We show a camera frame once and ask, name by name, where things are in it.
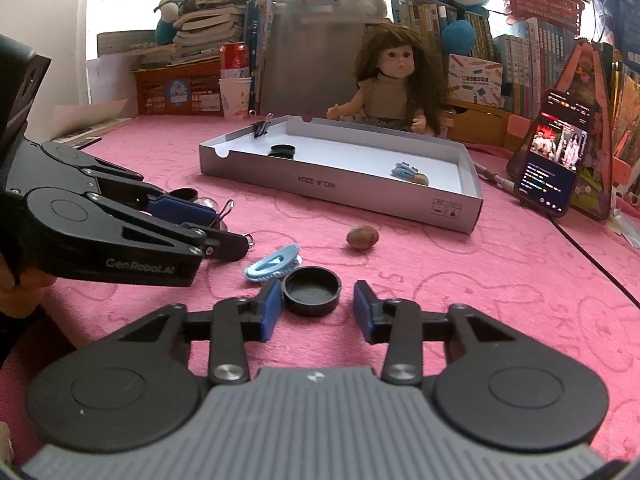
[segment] cable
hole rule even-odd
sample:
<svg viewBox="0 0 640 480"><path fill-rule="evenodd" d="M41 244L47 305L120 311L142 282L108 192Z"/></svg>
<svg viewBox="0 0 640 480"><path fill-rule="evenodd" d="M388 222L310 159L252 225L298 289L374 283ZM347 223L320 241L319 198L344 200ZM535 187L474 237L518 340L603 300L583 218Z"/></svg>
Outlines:
<svg viewBox="0 0 640 480"><path fill-rule="evenodd" d="M555 228L558 229L558 231L560 231L562 236L564 236L572 246L578 249L582 253L582 255L585 256L596 267L596 269L598 269L602 274L604 274L609 279L611 283L613 283L617 288L619 288L620 292L622 292L626 297L628 297L631 303L633 303L636 307L640 308L640 301L636 300L636 297L633 294L631 294L631 292L626 290L625 286L622 285L622 283L620 283L607 269L605 269L585 249L583 249L582 246L578 242L576 242L568 232L562 229L562 227L560 227L560 225L558 224L555 218L549 217L549 220L551 220L551 223L555 226Z"/></svg>

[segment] doll hair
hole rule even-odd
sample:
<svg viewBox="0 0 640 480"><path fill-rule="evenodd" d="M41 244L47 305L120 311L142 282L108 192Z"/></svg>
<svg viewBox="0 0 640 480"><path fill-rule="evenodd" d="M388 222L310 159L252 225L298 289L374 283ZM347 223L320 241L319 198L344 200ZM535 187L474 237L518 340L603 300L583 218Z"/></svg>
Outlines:
<svg viewBox="0 0 640 480"><path fill-rule="evenodd" d="M356 79L364 81L377 77L380 69L380 53L388 48L410 46L414 52L415 71L406 82L406 123L412 124L415 111L421 108L427 124L437 135L440 132L440 111L447 108L449 88L444 72L437 61L427 52L422 39L408 27L402 25L380 25L367 41L356 61Z"/></svg>

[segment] person's hand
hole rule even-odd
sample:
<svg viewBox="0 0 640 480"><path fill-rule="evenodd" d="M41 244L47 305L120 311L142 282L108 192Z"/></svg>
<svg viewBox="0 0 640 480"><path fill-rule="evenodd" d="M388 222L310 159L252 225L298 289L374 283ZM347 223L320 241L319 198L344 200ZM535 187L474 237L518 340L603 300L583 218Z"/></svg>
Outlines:
<svg viewBox="0 0 640 480"><path fill-rule="evenodd" d="M15 285L14 275L0 254L0 312L9 317L25 318L33 313L56 278L37 269L27 269Z"/></svg>
<svg viewBox="0 0 640 480"><path fill-rule="evenodd" d="M427 129L427 118L424 115L417 116L414 124L411 125L411 131L414 134L423 134Z"/></svg>
<svg viewBox="0 0 640 480"><path fill-rule="evenodd" d="M334 105L326 111L326 118L331 121L340 119L341 115L342 115L342 110L340 109L340 105Z"/></svg>

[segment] red plastic basket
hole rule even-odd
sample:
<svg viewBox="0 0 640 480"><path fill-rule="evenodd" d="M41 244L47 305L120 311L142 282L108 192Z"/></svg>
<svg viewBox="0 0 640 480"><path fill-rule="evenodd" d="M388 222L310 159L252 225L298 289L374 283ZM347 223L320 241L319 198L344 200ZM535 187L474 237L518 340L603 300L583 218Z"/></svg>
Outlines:
<svg viewBox="0 0 640 480"><path fill-rule="evenodd" d="M134 75L140 115L224 115L218 59Z"/></svg>
<svg viewBox="0 0 640 480"><path fill-rule="evenodd" d="M584 10L581 0L502 0L504 12L511 20L540 18L547 23L580 34L580 18Z"/></svg>

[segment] red soda can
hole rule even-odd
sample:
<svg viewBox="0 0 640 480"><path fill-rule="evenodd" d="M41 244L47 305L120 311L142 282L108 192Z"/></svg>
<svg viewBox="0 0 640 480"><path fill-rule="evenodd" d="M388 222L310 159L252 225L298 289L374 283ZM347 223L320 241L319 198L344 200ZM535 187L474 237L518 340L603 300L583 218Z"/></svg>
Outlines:
<svg viewBox="0 0 640 480"><path fill-rule="evenodd" d="M220 79L249 77L249 48L244 43L220 47Z"/></svg>

